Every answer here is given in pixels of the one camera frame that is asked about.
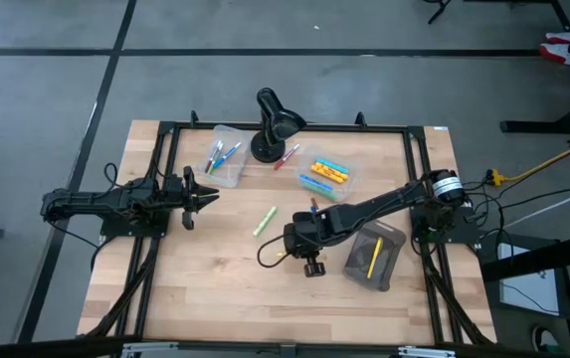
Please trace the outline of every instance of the concrete floor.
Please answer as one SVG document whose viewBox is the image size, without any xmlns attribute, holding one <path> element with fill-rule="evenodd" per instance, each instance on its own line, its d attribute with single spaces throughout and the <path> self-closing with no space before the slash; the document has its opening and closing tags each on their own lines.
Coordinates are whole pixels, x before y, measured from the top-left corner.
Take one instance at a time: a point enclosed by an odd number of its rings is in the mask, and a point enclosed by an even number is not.
<svg viewBox="0 0 570 358">
<path fill-rule="evenodd" d="M 126 2 L 0 0 L 0 47 L 111 48 Z M 564 7 L 570 17 L 570 2 Z M 435 10 L 417 0 L 139 0 L 125 47 L 534 49 L 543 33 L 560 30 L 549 5 L 454 1 L 429 27 Z M 66 184 L 106 63 L 0 58 L 0 343 L 14 339 L 49 232 L 38 215 L 41 197 Z M 102 166 L 119 162 L 132 119 L 186 119 L 195 109 L 202 120 L 259 120 L 254 98 L 262 87 L 317 122 L 352 122 L 362 110 L 370 123 L 448 126 L 466 180 L 487 167 L 518 173 L 565 150 L 569 139 L 498 130 L 501 120 L 552 120 L 570 109 L 570 68 L 538 58 L 121 58 L 82 189 L 106 187 Z M 504 202 L 565 187 L 570 158 Z M 513 209 L 506 221 L 554 200 Z M 98 226 L 75 218 L 70 230 L 95 238 Z M 570 205 L 512 231 L 570 238 Z M 91 254 L 66 240 L 36 340 L 74 336 Z M 505 345 L 529 348 L 531 325 L 543 322 L 569 347 L 561 320 L 504 309 L 493 316 Z"/>
</svg>

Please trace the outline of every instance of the white cable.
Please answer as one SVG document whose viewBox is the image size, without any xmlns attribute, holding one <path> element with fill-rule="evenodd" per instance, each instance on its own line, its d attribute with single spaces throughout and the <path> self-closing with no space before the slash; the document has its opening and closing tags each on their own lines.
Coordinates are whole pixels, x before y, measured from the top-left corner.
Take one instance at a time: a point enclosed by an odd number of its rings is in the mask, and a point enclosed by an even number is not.
<svg viewBox="0 0 570 358">
<path fill-rule="evenodd" d="M 569 203 L 569 202 L 570 202 L 570 197 L 567 198 L 567 199 L 565 199 L 565 200 L 563 200 L 563 201 L 560 201 L 560 202 L 558 202 L 558 203 L 556 203 L 556 204 L 554 204 L 554 205 L 550 205 L 549 207 L 547 207 L 547 208 L 545 208 L 545 209 L 541 209 L 541 210 L 539 210 L 539 211 L 537 211 L 537 212 L 534 212 L 534 213 L 532 213 L 532 214 L 530 214 L 530 215 L 526 215 L 526 216 L 524 216 L 523 218 L 521 218 L 521 219 L 519 219 L 519 220 L 513 221 L 513 222 L 511 222 L 510 224 L 504 226 L 503 228 L 504 228 L 504 229 L 507 229 L 507 228 L 512 227 L 512 226 L 514 226 L 514 225 L 516 225 L 516 224 L 519 224 L 519 223 L 521 223 L 521 222 L 523 222 L 523 221 L 525 221 L 525 220 L 528 220 L 528 219 L 530 219 L 530 218 L 532 218 L 532 217 L 535 217 L 535 216 L 537 216 L 537 215 L 539 215 L 539 214 L 543 214 L 543 213 L 545 213 L 546 211 L 549 211 L 549 210 L 558 208 L 558 207 L 560 207 L 561 205 L 567 204 L 567 203 Z"/>
</svg>

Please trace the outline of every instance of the wooden table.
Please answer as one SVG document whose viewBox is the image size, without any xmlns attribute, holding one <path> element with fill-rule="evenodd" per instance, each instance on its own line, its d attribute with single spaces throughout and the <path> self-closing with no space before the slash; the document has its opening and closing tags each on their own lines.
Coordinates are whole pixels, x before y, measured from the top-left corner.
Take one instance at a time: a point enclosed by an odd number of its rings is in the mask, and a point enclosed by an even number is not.
<svg viewBox="0 0 570 358">
<path fill-rule="evenodd" d="M 158 123 L 132 123 L 118 175 L 121 184 L 145 174 Z M 448 131 L 440 127 L 425 131 L 433 169 L 456 169 Z M 211 140 L 211 130 L 181 130 L 175 170 L 196 167 L 207 156 Z M 309 145 L 359 163 L 363 174 L 346 200 L 349 203 L 394 190 L 409 180 L 401 135 L 303 131 L 287 146 L 294 143 L 301 144 L 300 150 L 279 171 L 250 155 L 238 187 L 219 188 L 220 199 L 194 215 L 195 230 L 186 231 L 181 211 L 174 211 L 158 255 L 145 339 L 433 344 L 423 268 L 408 244 L 397 259 L 387 292 L 367 290 L 343 275 L 352 240 L 321 251 L 319 259 L 327 271 L 323 277 L 305 278 L 302 260 L 287 259 L 272 269 L 258 265 L 259 245 L 280 235 L 294 212 L 308 211 L 312 196 L 320 208 L 330 205 L 294 179 L 296 159 Z M 414 147 L 419 163 L 416 143 Z M 203 178 L 197 181 L 216 187 Z M 252 231 L 272 206 L 278 206 L 277 214 L 254 238 Z M 410 234 L 408 210 L 381 221 Z M 114 239 L 96 258 L 79 333 L 95 327 L 121 294 L 132 245 L 133 238 Z M 482 333 L 494 340 L 477 259 L 463 245 L 447 249 L 457 299 Z M 280 244 L 268 247 L 263 260 L 275 261 L 282 250 Z M 136 297 L 126 332 L 133 331 L 137 307 Z M 445 337 L 452 341 L 441 298 L 440 314 Z"/>
</svg>

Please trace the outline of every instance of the plastic container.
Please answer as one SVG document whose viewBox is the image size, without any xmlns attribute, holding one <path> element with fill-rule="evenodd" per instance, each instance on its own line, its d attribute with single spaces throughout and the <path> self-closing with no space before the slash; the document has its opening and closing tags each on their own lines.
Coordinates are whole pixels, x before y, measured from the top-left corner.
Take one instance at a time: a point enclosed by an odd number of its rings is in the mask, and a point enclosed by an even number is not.
<svg viewBox="0 0 570 358">
<path fill-rule="evenodd" d="M 378 238 L 382 239 L 382 247 L 369 278 Z M 406 235 L 398 229 L 378 221 L 367 223 L 357 233 L 344 274 L 364 287 L 383 292 L 389 290 L 391 274 L 404 243 Z"/>
<path fill-rule="evenodd" d="M 207 154 L 196 167 L 196 172 L 203 176 L 206 181 L 219 184 L 228 188 L 238 185 L 241 173 L 245 168 L 245 163 L 251 152 L 250 143 L 252 141 L 252 133 L 227 125 L 217 125 L 214 127 L 214 140 L 207 147 Z M 234 145 L 238 142 L 242 144 L 230 155 L 220 166 L 213 168 L 210 174 L 207 174 L 205 168 L 209 162 L 210 155 L 214 151 L 218 141 L 223 142 L 219 158 L 222 158 Z"/>
<path fill-rule="evenodd" d="M 338 183 L 335 180 L 313 172 L 311 166 L 316 162 L 322 161 L 324 164 L 333 164 L 341 173 L 346 171 L 343 174 L 348 175 L 348 178 L 342 183 Z M 334 202 L 343 201 L 353 191 L 353 185 L 355 185 L 358 175 L 359 168 L 352 162 L 348 162 L 340 156 L 323 152 L 321 149 L 313 146 L 305 148 L 304 152 L 300 154 L 295 167 L 295 177 L 301 187 L 318 193 Z"/>
</svg>

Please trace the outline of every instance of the black desk lamp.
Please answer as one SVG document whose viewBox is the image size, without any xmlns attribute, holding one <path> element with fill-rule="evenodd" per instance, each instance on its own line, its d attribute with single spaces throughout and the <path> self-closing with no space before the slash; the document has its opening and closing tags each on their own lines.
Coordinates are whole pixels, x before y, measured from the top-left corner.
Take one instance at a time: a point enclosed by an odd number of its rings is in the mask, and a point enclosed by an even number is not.
<svg viewBox="0 0 570 358">
<path fill-rule="evenodd" d="M 273 163 L 285 155 L 285 140 L 306 126 L 297 113 L 284 109 L 272 89 L 256 95 L 261 107 L 263 129 L 252 139 L 252 154 L 263 163 Z"/>
</svg>

